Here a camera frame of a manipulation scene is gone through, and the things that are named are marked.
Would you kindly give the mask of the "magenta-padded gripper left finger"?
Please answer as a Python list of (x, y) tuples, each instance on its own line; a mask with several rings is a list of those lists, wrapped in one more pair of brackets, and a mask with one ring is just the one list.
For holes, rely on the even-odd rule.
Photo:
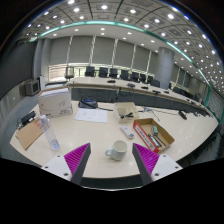
[(42, 169), (79, 185), (90, 154), (91, 146), (87, 143), (66, 155), (57, 154)]

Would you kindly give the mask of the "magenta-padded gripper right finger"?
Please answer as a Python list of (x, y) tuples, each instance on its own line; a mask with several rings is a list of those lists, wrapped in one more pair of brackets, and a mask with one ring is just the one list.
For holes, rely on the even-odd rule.
[(136, 160), (144, 185), (182, 169), (182, 167), (167, 154), (158, 155), (137, 143), (133, 144), (132, 154)]

